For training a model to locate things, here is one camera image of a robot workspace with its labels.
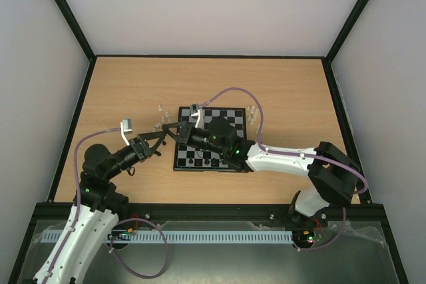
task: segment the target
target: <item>gray wall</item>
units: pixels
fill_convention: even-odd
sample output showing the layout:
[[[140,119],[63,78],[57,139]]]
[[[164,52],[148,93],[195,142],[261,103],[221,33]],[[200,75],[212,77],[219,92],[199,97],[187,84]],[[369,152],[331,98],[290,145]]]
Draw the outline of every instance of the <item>gray wall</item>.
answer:
[[[356,0],[67,0],[98,54],[326,55]]]
[[[425,282],[425,0],[371,0],[333,67],[410,283]]]
[[[0,0],[0,283],[47,199],[87,66],[53,0]]]

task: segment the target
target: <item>chessboard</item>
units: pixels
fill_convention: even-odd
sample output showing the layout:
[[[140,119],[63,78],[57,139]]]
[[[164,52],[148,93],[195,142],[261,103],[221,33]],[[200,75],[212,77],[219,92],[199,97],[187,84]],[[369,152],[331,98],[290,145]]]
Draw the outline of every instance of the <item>chessboard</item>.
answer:
[[[202,128],[208,129],[208,124],[213,118],[223,117],[237,129],[237,135],[247,138],[246,130],[246,109],[245,108],[203,108],[204,125]],[[195,123],[195,119],[190,116],[189,107],[179,108],[178,121],[189,121]],[[175,171],[219,171],[235,172],[223,164],[219,154],[210,151],[196,150],[191,146],[176,143],[174,151],[173,170]]]

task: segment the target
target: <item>white panel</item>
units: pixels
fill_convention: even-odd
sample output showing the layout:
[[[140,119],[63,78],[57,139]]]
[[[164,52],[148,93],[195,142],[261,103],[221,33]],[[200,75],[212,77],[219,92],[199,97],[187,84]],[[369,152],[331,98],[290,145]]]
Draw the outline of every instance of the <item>white panel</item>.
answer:
[[[0,283],[45,201],[88,62],[53,0],[0,0]]]
[[[356,0],[67,0],[96,54],[326,55]]]
[[[373,199],[425,282],[425,0],[371,0],[334,63]]]

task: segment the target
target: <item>black metal frame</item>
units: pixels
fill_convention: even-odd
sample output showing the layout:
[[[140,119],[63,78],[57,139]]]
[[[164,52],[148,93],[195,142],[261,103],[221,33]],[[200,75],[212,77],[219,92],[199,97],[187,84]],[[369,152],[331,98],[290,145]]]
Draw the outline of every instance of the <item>black metal frame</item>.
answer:
[[[29,248],[35,225],[37,221],[42,219],[66,219],[69,215],[71,204],[69,203],[53,203],[55,194],[59,185],[59,180],[65,165],[65,160],[69,152],[71,141],[79,120],[83,102],[89,87],[93,69],[95,67],[97,57],[162,57],[162,58],[205,58],[205,59],[321,59],[325,77],[329,86],[331,99],[335,108],[337,120],[341,130],[343,142],[345,144],[347,155],[360,164],[359,156],[355,147],[355,142],[351,133],[351,128],[347,120],[347,115],[343,107],[340,92],[334,77],[331,63],[339,52],[341,46],[355,25],[357,19],[361,15],[363,9],[369,0],[357,0],[354,8],[352,9],[349,17],[343,25],[339,35],[337,36],[333,46],[331,47],[327,57],[304,57],[304,56],[238,56],[238,55],[95,55],[91,49],[86,37],[84,36],[73,12],[66,0],[55,0],[59,9],[61,10],[64,18],[67,20],[69,27],[73,31],[77,41],[79,42],[82,50],[85,52],[90,65],[86,74],[83,88],[75,109],[75,113],[69,128],[69,133],[65,141],[65,145],[59,160],[57,171],[53,179],[51,190],[48,196],[47,203],[39,203],[36,205],[33,217],[29,223],[25,238],[23,240],[21,249],[19,250],[18,258],[15,262],[9,284],[17,282],[19,273],[21,271],[26,252]],[[347,216],[353,221],[379,221],[383,228],[385,239],[389,245],[392,260],[397,271],[397,275],[401,284],[408,283],[401,258],[398,254],[397,246],[392,235],[392,231],[387,220],[385,210],[382,205],[373,204],[369,192],[360,196],[361,204],[352,205],[347,209]],[[269,225],[272,227],[286,227],[287,229],[297,230],[298,228],[289,222],[282,219],[274,218],[269,219],[270,214],[280,216],[280,212],[288,210],[289,204],[283,205],[181,205],[181,204],[131,204],[130,210],[137,213],[139,216],[150,214],[150,218],[155,222],[170,221],[170,220],[208,220],[208,221],[252,221]],[[341,219],[340,208],[326,208],[325,213],[330,220]]]

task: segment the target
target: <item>wooden table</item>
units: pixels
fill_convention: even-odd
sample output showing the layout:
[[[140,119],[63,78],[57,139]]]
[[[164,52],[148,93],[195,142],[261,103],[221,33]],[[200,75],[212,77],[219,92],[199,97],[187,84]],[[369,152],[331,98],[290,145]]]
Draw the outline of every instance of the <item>wooden table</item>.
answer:
[[[325,140],[345,150],[320,60],[100,57],[55,201],[70,202],[75,195],[72,156],[84,136],[117,127],[127,117],[132,118],[135,134],[150,132],[166,110],[176,120],[179,106],[205,102],[229,86],[246,88],[260,100],[263,143],[305,148]],[[157,110],[159,104],[163,112]],[[210,106],[253,104],[246,94],[229,92]],[[255,128],[248,126],[251,140]],[[136,165],[133,177],[121,174],[113,180],[117,192],[141,203],[285,204],[311,185],[308,179],[276,172],[174,172],[174,142],[166,141],[161,157]],[[124,146],[120,132],[86,141],[79,152],[79,169],[86,148],[94,143],[105,144],[111,152]]]

